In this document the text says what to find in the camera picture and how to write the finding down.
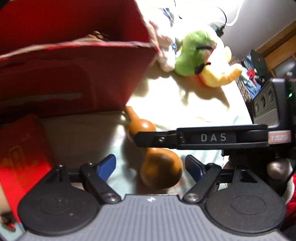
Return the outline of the person's right hand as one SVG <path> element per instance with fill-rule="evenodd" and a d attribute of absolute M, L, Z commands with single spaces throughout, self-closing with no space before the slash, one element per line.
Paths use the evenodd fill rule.
<path fill-rule="evenodd" d="M 285 202 L 293 197 L 293 168 L 287 158 L 275 158 L 272 161 L 265 158 L 239 158 L 230 156 L 223 166 L 224 169 L 246 169 L 269 185 Z"/>

